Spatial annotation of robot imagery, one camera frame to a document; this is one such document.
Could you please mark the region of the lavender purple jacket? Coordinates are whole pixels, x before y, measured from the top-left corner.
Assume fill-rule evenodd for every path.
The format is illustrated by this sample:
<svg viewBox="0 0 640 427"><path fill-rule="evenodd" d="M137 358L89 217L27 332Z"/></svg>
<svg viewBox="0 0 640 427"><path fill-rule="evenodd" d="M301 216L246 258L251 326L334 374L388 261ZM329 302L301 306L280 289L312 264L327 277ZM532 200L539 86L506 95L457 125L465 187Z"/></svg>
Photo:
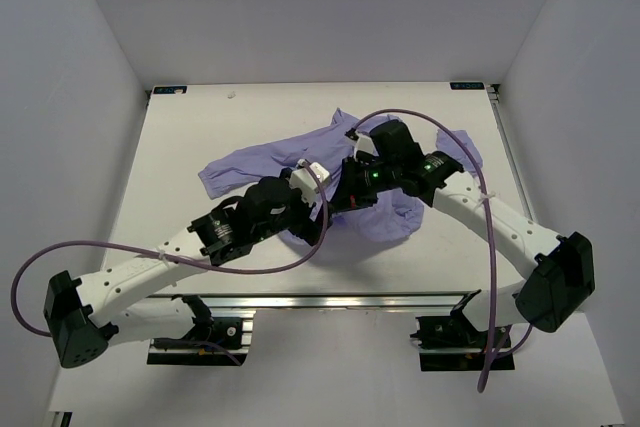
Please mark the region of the lavender purple jacket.
<svg viewBox="0 0 640 427"><path fill-rule="evenodd" d="M301 159L317 162L331 175L326 194L336 191L341 163L353 155L353 144L346 132L356 127L369 133L376 126L394 120L391 114L373 117L363 123L351 114L337 109L329 125L290 138L254 145L209 162L198 173L210 199L220 198L266 176L276 176L284 168L294 168ZM332 217L333 229L350 230L375 243L403 241L421 228L425 206L401 190L382 192L378 201L363 210Z"/></svg>

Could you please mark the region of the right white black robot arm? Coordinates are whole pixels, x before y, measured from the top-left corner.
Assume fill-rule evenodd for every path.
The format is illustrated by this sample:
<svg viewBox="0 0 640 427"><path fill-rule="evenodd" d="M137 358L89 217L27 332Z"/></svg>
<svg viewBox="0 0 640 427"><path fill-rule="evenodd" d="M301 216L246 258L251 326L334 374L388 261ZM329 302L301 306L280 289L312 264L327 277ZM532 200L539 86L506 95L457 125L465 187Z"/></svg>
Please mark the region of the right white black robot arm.
<svg viewBox="0 0 640 427"><path fill-rule="evenodd" d="M475 345L490 327L513 324L553 333L594 292L593 248L584 235L563 236L490 196L478 172L441 150L423 152L399 120L345 135L354 152L342 162L332 213L371 207L379 194L398 190L466 226L519 273L520 281L471 292L452 309L459 343Z"/></svg>

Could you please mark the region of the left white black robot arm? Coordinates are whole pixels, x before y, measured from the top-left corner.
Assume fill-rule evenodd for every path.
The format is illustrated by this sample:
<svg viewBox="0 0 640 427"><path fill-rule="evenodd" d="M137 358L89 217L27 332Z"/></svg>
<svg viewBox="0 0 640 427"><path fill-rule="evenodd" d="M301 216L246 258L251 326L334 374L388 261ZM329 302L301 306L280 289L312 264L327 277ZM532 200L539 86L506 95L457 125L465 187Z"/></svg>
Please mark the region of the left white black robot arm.
<svg viewBox="0 0 640 427"><path fill-rule="evenodd" d="M215 320L199 296L161 300L156 293L206 271L232 273L229 262L283 231L317 248L329 211L321 207L319 222L311 213L326 198L330 180L320 164L302 161L221 201L153 250L130 246L132 258L108 270L79 277L62 271L51 277L44 319L61 367L83 366L111 346L134 341L210 343Z"/></svg>

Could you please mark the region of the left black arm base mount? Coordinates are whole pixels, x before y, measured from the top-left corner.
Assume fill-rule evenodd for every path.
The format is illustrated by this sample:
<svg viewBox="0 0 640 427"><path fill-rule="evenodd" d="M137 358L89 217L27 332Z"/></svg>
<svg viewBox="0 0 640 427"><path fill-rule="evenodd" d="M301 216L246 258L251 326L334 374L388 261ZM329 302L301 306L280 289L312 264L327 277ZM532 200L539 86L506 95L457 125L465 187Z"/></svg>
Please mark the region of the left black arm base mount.
<svg viewBox="0 0 640 427"><path fill-rule="evenodd" d="M248 355L253 319L245 314L214 315L199 296L174 296L176 299L191 310L193 326L180 339L152 339L147 364L241 367Z"/></svg>

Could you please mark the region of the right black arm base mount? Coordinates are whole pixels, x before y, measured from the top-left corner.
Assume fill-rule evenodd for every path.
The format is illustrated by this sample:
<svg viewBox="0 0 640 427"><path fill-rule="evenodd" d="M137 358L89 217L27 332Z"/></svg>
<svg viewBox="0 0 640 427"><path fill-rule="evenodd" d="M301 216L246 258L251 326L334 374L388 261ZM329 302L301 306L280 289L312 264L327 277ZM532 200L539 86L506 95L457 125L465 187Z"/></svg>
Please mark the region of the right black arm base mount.
<svg viewBox="0 0 640 427"><path fill-rule="evenodd" d="M478 290L464 294L415 294L408 297L416 327L410 342L418 349L420 370L425 373L481 373L488 353L495 357L493 371L515 368L510 328L498 325L493 333L488 326L476 328L465 311Z"/></svg>

